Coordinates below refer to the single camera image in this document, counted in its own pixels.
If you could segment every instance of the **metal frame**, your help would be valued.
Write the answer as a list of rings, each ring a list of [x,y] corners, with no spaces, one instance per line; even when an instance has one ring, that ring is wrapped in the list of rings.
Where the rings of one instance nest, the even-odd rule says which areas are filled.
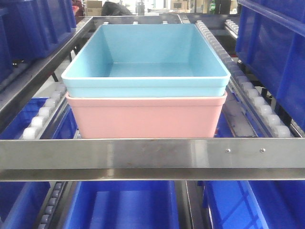
[[[302,138],[0,141],[0,180],[305,179]]]
[[[47,58],[33,63],[5,91],[0,93],[0,132],[7,127],[60,63],[69,55],[81,38],[93,27],[92,17],[84,17],[77,24],[76,32],[69,41]]]

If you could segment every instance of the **white roller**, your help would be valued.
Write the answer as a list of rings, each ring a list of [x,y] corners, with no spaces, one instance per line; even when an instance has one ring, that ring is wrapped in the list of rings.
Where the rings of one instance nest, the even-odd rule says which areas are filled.
[[[258,96],[258,91],[256,89],[247,89],[246,90],[246,94],[251,99],[253,97],[257,97]]]
[[[273,130],[277,137],[291,137],[290,130],[285,125],[276,125]]]
[[[36,116],[32,118],[30,123],[31,127],[42,128],[47,121],[47,117],[45,116]]]
[[[55,91],[51,94],[51,98],[55,99],[57,102],[61,99],[62,93],[60,91]]]
[[[281,119],[276,114],[267,115],[266,120],[270,126],[281,125]]]
[[[54,109],[56,107],[56,105],[57,105],[57,102],[58,101],[56,101],[56,99],[49,98],[49,99],[46,100],[44,106],[51,107],[52,109]]]
[[[229,62],[233,62],[233,60],[232,60],[231,57],[226,57],[226,58],[223,59],[223,62],[224,62],[225,64],[227,64],[227,63],[229,63]]]
[[[60,83],[59,85],[57,85],[56,90],[60,91],[64,94],[66,92],[67,88],[64,84]]]
[[[262,116],[267,116],[272,114],[272,109],[269,105],[261,105],[258,107],[258,111]]]
[[[51,107],[42,107],[38,111],[38,116],[49,117],[52,113],[53,109]]]
[[[238,74],[238,72],[237,71],[235,71],[234,73],[233,73],[233,75],[234,76],[236,76]],[[245,82],[249,82],[249,79],[248,79],[248,77],[246,77],[246,76],[237,76],[237,78],[236,78],[236,80],[238,81],[238,83],[241,85],[242,83],[245,83]]]
[[[227,54],[227,52],[224,50],[224,48],[221,45],[216,45],[214,47],[214,49],[216,50],[218,55],[220,55],[220,54]]]
[[[228,57],[230,57],[230,55],[227,54],[227,53],[225,52],[225,53],[219,54],[219,57],[220,57],[220,59],[223,59],[223,58],[228,58]]]
[[[236,63],[235,63],[234,61],[227,61],[226,65],[227,65],[227,67],[229,68],[229,67],[236,66]]]
[[[237,71],[235,71],[234,73],[234,76],[235,77],[246,77],[245,75],[244,75],[244,73],[243,73],[243,71],[242,70],[237,70]]]
[[[239,68],[236,64],[234,64],[234,65],[232,65],[232,66],[229,67],[229,70],[230,70],[231,72],[238,71],[239,69],[240,69],[240,68]]]
[[[244,90],[247,90],[247,89],[253,89],[253,84],[251,82],[243,82],[241,83],[241,86]]]
[[[28,127],[23,131],[22,138],[24,140],[34,140],[39,134],[40,128]]]
[[[261,96],[253,97],[251,100],[256,108],[265,104],[265,99]]]

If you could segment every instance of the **blue storage bin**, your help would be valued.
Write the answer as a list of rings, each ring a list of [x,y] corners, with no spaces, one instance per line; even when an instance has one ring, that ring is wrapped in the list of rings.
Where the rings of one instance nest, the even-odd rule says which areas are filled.
[[[0,8],[0,83],[12,73],[12,61],[6,40],[2,17],[8,13],[6,8]]]
[[[79,182],[64,229],[178,229],[173,181]]]
[[[305,130],[305,1],[239,2],[239,58]]]
[[[62,78],[71,97],[192,97],[230,73],[193,24],[102,25]]]
[[[32,229],[49,182],[0,182],[1,229]]]
[[[0,139],[19,139],[24,129],[29,126],[32,118],[36,116],[46,100],[47,98],[44,97],[32,98],[0,134]]]
[[[69,107],[66,114],[59,123],[52,139],[72,139],[77,130],[77,124],[74,119],[71,108]]]
[[[207,181],[215,229],[305,228],[305,181]]]
[[[48,56],[74,31],[71,0],[0,0],[13,59],[31,61]]]
[[[215,229],[267,228],[246,182],[206,181],[204,186]]]

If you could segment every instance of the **stacked bins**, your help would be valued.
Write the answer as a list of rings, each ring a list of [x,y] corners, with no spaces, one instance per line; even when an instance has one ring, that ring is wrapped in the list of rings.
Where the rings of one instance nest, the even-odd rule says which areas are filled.
[[[45,100],[30,100],[0,134],[0,139],[19,139]],[[49,188],[48,182],[0,182],[0,228],[32,229]]]
[[[0,83],[12,72],[12,61],[2,19],[7,13],[6,8],[0,7]]]
[[[103,25],[62,75],[83,138],[213,137],[230,74],[193,24]]]
[[[64,229],[178,229],[173,181],[78,182]]]
[[[305,1],[239,2],[239,58],[305,130]]]
[[[48,56],[74,31],[76,22],[70,0],[0,0],[14,60],[31,61]]]

